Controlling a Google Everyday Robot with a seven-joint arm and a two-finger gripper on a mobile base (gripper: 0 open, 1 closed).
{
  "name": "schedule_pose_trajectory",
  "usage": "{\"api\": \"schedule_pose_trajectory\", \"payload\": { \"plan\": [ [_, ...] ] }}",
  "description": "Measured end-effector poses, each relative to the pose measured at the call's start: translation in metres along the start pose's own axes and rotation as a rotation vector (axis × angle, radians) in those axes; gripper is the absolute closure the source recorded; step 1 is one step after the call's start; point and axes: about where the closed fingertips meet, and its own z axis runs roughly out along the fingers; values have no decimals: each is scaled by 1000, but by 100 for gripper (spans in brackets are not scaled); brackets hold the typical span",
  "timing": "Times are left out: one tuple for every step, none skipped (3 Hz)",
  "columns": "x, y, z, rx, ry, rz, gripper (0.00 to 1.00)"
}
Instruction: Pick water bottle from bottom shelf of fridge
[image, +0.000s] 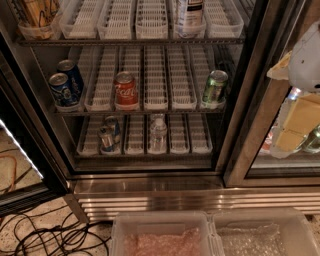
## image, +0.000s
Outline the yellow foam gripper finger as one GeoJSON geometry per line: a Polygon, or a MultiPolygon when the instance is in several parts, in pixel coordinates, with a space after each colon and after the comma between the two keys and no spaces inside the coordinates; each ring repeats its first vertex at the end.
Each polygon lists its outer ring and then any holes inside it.
{"type": "Polygon", "coordinates": [[[289,51],[267,72],[268,78],[284,81],[291,87],[271,129],[272,157],[283,159],[299,152],[320,123],[319,58],[311,60],[310,57],[289,51]]]}

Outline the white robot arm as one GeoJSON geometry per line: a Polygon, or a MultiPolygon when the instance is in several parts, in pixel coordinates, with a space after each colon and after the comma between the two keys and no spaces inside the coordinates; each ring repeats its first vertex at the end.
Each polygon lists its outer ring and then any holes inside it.
{"type": "Polygon", "coordinates": [[[304,35],[267,76],[292,87],[272,127],[270,154],[278,159],[298,152],[320,124],[320,21],[304,35]]]}

